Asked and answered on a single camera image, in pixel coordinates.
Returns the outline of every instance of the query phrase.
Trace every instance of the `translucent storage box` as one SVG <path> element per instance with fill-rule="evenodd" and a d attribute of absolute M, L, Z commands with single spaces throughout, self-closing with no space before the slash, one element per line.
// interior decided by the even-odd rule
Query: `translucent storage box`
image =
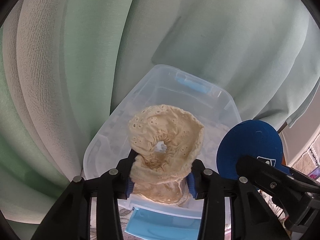
<path fill-rule="evenodd" d="M 89 144 L 84 155 L 87 179 L 115 168 L 131 150 L 127 131 L 129 120 L 147 106 L 166 104 L 192 113 L 204 125 L 204 141 L 198 159 L 217 171 L 216 155 L 224 135 L 241 122 L 232 97 L 201 78 L 167 65 L 153 67 L 118 105 Z M 120 206 L 139 207 L 163 214 L 201 218 L 203 200 L 190 199 L 182 207 L 154 203 L 136 195 L 118 200 Z"/>

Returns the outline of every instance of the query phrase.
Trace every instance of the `blue gripper pad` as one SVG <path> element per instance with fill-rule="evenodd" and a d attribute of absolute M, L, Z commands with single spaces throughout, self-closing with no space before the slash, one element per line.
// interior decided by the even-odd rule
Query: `blue gripper pad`
<path fill-rule="evenodd" d="M 125 192 L 128 198 L 130 197 L 130 194 L 133 192 L 133 187 L 134 187 L 134 182 L 132 182 L 132 180 L 128 178 L 127 188 Z"/>
<path fill-rule="evenodd" d="M 193 175 L 192 172 L 190 172 L 188 176 L 186 176 L 186 181 L 187 181 L 190 194 L 193 196 L 193 198 L 196 198 L 197 197 L 196 182 L 195 182 L 195 176 Z"/>
<path fill-rule="evenodd" d="M 145 240 L 197 240 L 200 221 L 136 208 L 125 232 Z"/>

